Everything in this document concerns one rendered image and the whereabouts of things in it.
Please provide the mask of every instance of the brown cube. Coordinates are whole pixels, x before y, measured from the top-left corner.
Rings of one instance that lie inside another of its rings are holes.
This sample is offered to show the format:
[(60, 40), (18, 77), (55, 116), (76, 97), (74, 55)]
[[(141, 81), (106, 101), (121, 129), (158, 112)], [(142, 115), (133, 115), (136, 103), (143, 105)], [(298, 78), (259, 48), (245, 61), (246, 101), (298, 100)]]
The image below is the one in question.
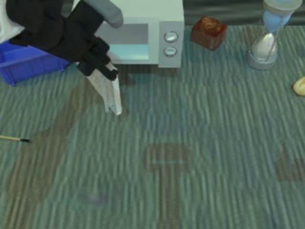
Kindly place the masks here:
[(203, 16), (193, 26), (191, 40), (211, 51), (224, 41), (227, 26), (215, 18)]

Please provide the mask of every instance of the stick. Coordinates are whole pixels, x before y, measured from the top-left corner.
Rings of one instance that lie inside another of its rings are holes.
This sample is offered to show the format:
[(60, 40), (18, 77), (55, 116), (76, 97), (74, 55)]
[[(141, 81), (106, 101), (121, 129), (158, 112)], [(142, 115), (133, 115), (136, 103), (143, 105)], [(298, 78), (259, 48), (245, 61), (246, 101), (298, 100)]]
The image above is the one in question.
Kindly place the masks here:
[(10, 141), (17, 141), (17, 142), (30, 142), (29, 139), (18, 138), (18, 137), (9, 137), (9, 136), (4, 136), (4, 135), (0, 135), (0, 139), (10, 140)]

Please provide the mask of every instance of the robotic arm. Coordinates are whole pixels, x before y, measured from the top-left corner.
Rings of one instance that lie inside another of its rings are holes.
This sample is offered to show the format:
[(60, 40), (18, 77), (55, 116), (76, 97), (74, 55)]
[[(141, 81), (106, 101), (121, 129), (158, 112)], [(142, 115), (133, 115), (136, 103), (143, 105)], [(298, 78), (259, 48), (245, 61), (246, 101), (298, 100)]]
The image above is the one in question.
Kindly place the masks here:
[(45, 52), (79, 62), (78, 69), (90, 76), (98, 69), (114, 81), (116, 70), (106, 67), (111, 60), (109, 45), (94, 36), (106, 21), (114, 28), (123, 25), (121, 10), (109, 0), (80, 0), (68, 18), (61, 15), (63, 0), (7, 0), (8, 17), (25, 29), (10, 43), (31, 45)]

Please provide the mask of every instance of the knob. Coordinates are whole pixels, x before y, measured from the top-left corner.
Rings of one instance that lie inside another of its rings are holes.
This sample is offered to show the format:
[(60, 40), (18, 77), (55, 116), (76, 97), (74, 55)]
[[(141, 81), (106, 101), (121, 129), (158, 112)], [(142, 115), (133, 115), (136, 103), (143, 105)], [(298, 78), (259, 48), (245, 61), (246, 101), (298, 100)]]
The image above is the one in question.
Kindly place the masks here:
[(175, 32), (168, 32), (165, 34), (164, 39), (168, 43), (173, 43), (178, 40), (178, 34)]
[(177, 49), (175, 47), (167, 47), (164, 49), (164, 54), (167, 56), (167, 57), (172, 57), (172, 56), (175, 56), (177, 54)]

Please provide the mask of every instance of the hourglass base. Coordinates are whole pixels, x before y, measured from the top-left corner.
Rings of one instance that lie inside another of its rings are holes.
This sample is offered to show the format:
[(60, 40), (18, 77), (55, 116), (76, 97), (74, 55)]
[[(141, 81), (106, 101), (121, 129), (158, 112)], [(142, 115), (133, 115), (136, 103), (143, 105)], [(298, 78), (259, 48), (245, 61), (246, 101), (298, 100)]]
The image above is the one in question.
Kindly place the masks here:
[(275, 64), (276, 59), (277, 59), (277, 54), (271, 56), (270, 58), (268, 58), (268, 60), (257, 59), (255, 56), (253, 56), (251, 51), (249, 51), (247, 54), (248, 64), (252, 68), (257, 70), (269, 70)]

